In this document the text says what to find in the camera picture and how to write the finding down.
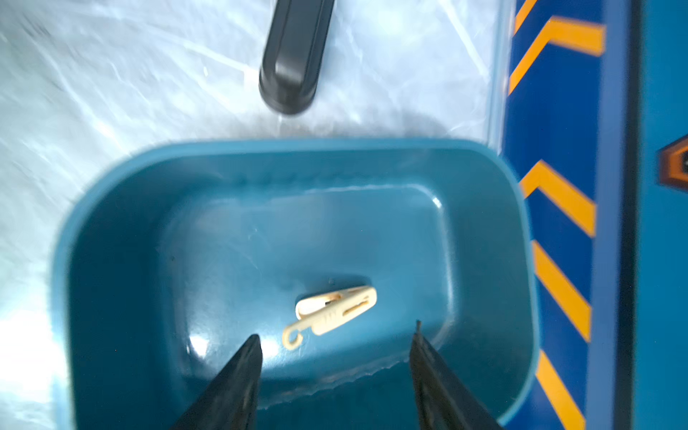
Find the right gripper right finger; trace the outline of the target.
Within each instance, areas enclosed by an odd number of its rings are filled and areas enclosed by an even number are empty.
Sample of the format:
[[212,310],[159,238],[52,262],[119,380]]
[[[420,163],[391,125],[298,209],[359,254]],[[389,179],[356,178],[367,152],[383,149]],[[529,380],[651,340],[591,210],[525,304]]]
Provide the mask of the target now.
[[502,426],[451,371],[417,321],[410,370],[422,429],[500,429]]

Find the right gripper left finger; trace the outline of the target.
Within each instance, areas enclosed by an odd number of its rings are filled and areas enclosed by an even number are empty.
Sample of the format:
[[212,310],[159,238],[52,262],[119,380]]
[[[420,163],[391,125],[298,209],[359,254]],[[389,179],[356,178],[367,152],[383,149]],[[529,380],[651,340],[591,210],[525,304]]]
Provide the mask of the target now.
[[253,429],[263,351],[253,334],[172,426],[174,429]]

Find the cream yellow clothespin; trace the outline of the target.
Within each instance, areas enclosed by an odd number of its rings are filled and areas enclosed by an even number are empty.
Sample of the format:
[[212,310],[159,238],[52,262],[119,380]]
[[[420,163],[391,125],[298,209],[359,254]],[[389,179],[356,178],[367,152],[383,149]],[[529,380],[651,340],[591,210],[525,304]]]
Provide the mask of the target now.
[[287,350],[299,348],[304,340],[303,331],[322,336],[358,318],[377,303],[377,290],[371,286],[345,288],[297,302],[297,322],[290,324],[282,333],[282,345]]

